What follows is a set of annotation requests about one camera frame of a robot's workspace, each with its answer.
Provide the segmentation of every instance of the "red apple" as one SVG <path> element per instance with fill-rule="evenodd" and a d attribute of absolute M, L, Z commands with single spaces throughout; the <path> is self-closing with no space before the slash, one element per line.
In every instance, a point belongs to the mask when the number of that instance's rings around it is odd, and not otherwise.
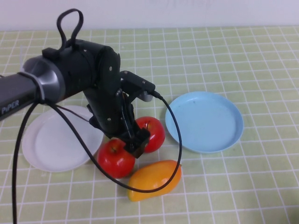
<path fill-rule="evenodd" d="M 152 153 L 158 150 L 165 140 L 165 130 L 161 122 L 153 117 L 141 117 L 136 119 L 140 128 L 144 127 L 150 132 L 149 143 L 145 147 L 145 153 Z"/>
<path fill-rule="evenodd" d="M 134 168 L 135 157 L 124 146 L 125 143 L 120 139 L 112 139 L 99 147 L 98 163 L 115 179 L 129 175 Z"/>

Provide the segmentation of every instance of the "yellow mango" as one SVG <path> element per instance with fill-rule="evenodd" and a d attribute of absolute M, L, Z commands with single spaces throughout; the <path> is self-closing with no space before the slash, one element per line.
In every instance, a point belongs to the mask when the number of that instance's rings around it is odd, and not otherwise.
<path fill-rule="evenodd" d="M 133 188 L 150 190 L 161 187 L 171 177 L 177 161 L 164 160 L 147 165 L 137 170 L 130 178 L 128 185 Z M 153 193 L 140 193 L 128 190 L 128 198 L 132 202 L 138 202 L 147 198 L 156 197 L 168 194 L 179 183 L 182 176 L 181 166 L 179 166 L 177 173 L 172 181 L 163 189 Z"/>

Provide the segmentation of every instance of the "black cable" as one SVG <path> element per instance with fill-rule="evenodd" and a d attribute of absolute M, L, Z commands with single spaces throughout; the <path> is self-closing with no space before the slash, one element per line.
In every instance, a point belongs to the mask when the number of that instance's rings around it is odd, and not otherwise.
<path fill-rule="evenodd" d="M 22 135 L 25 130 L 26 123 L 28 121 L 29 116 L 31 115 L 34 108 L 38 105 L 38 103 L 33 103 L 32 106 L 29 108 L 25 117 L 22 121 L 21 127 L 19 129 L 18 137 L 15 143 L 14 148 L 14 157 L 13 157 L 13 171 L 12 171 L 12 203 L 13 203 L 13 222 L 17 224 L 17 199 L 16 199 L 16 182 L 17 182 L 17 165 L 18 165 L 18 154 L 20 150 L 20 144 L 22 140 Z"/>
<path fill-rule="evenodd" d="M 67 112 L 70 112 L 70 113 L 74 114 L 75 116 L 77 116 L 78 118 L 81 118 L 81 119 L 84 120 L 84 121 L 89 122 L 89 120 L 87 120 L 87 119 L 81 117 L 79 114 L 75 113 L 74 111 L 71 111 L 71 110 L 69 110 L 69 109 L 67 109 L 67 108 L 65 108 L 65 107 L 63 107 L 63 106 L 59 106 L 59 105 L 56 105 L 56 106 L 57 106 L 58 108 L 60 108 L 60 109 L 63 109 L 63 110 L 65 110 L 65 111 L 67 111 Z"/>
<path fill-rule="evenodd" d="M 129 189 L 129 190 L 132 190 L 132 191 L 136 191 L 136 192 L 140 192 L 140 193 L 153 193 L 153 192 L 156 192 L 156 191 L 159 191 L 163 188 L 165 188 L 171 181 L 172 179 L 174 178 L 175 174 L 177 173 L 178 171 L 178 168 L 180 166 L 180 161 L 181 161 L 181 157 L 182 157 L 182 138 L 181 138 L 181 133 L 179 131 L 179 127 L 178 127 L 178 123 L 177 123 L 177 120 L 170 108 L 170 106 L 168 105 L 168 103 L 166 102 L 166 100 L 158 93 L 156 93 L 154 95 L 154 97 L 162 100 L 164 102 L 164 104 L 166 105 L 166 107 L 168 108 L 168 110 L 170 111 L 171 113 L 171 116 L 173 118 L 173 121 L 175 123 L 175 126 L 177 128 L 177 131 L 178 131 L 178 139 L 179 139 L 179 153 L 178 153 L 178 162 L 177 162 L 177 165 L 174 169 L 174 172 L 172 173 L 171 177 L 169 178 L 169 180 L 163 184 L 162 186 L 158 187 L 158 188 L 155 188 L 155 189 L 149 189 L 149 190 L 142 190 L 142 189 L 137 189 L 137 188 L 133 188 L 133 187 L 130 187 L 116 179 L 114 179 L 112 176 L 110 176 L 99 164 L 98 162 L 95 160 L 95 158 L 93 157 L 93 155 L 91 154 L 91 152 L 89 151 L 89 149 L 87 148 L 86 144 L 84 143 L 84 141 L 82 140 L 81 136 L 79 135 L 79 133 L 77 132 L 77 130 L 75 129 L 75 127 L 72 125 L 72 123 L 70 122 L 70 120 L 65 116 L 64 113 L 62 113 L 58 107 L 55 105 L 55 104 L 48 104 L 53 110 L 55 110 L 64 120 L 65 122 L 68 124 L 68 126 L 71 128 L 71 130 L 73 131 L 73 133 L 75 134 L 75 136 L 77 137 L 77 139 L 79 140 L 80 144 L 82 145 L 83 149 L 86 151 L 86 153 L 88 154 L 89 158 L 91 159 L 91 161 L 94 163 L 94 165 L 108 178 L 110 179 L 111 181 L 113 181 L 114 183 L 117 183 L 118 185 L 120 185 L 121 187 L 123 188 L 126 188 L 126 189 Z"/>
<path fill-rule="evenodd" d="M 142 189 L 136 189 L 133 187 L 130 187 L 116 179 L 114 179 L 113 177 L 111 177 L 108 173 L 106 173 L 105 170 L 103 170 L 103 168 L 98 164 L 98 162 L 95 160 L 95 158 L 93 157 L 93 155 L 91 154 L 91 152 L 89 151 L 89 149 L 87 148 L 86 144 L 84 143 L 84 141 L 82 140 L 81 136 L 79 135 L 79 133 L 77 132 L 77 130 L 75 129 L 75 127 L 73 126 L 73 124 L 70 122 L 70 120 L 65 116 L 65 114 L 59 110 L 59 108 L 61 109 L 66 109 L 63 108 L 61 106 L 57 106 L 55 104 L 48 104 L 53 110 L 55 110 L 64 120 L 65 122 L 69 125 L 69 127 L 71 128 L 71 130 L 74 132 L 75 136 L 77 137 L 78 141 L 81 143 L 83 149 L 86 151 L 86 153 L 88 154 L 89 158 L 91 159 L 91 161 L 94 163 L 94 165 L 111 181 L 113 181 L 114 183 L 117 183 L 118 185 L 120 185 L 123 188 L 132 190 L 132 191 L 136 191 L 136 192 L 140 192 L 140 193 L 153 193 L 156 191 L 159 191 L 163 188 L 165 188 L 174 178 L 174 176 L 176 175 L 178 168 L 180 166 L 180 162 L 181 162 L 181 157 L 182 157 L 182 138 L 181 138 L 181 133 L 178 127 L 178 123 L 177 120 L 170 108 L 170 106 L 168 105 L 168 103 L 166 102 L 166 100 L 157 92 L 152 93 L 152 95 L 160 100 L 163 101 L 163 103 L 166 105 L 167 109 L 169 110 L 174 124 L 177 128 L 178 131 L 178 140 L 179 140 L 179 153 L 178 153 L 178 161 L 177 161 L 177 165 L 171 175 L 171 177 L 168 179 L 168 181 L 163 184 L 162 186 L 156 188 L 156 189 L 149 189 L 149 190 L 142 190 Z M 19 129 L 19 133 L 17 136 L 17 140 L 16 140 L 16 145 L 15 145 L 15 149 L 14 149 L 14 157 L 13 157 L 13 171 L 12 171 L 12 205 L 13 205 L 13 223 L 17 224 L 17 201 L 16 201 L 16 175 L 17 175 L 17 162 L 18 162 L 18 153 L 20 150 L 20 145 L 21 145 L 21 140 L 22 140 L 22 135 L 24 133 L 25 130 L 25 126 L 26 123 L 31 115 L 31 113 L 33 112 L 34 108 L 38 105 L 38 103 L 33 103 L 33 105 L 29 108 L 29 110 L 26 112 L 25 117 L 22 121 L 21 127 Z"/>

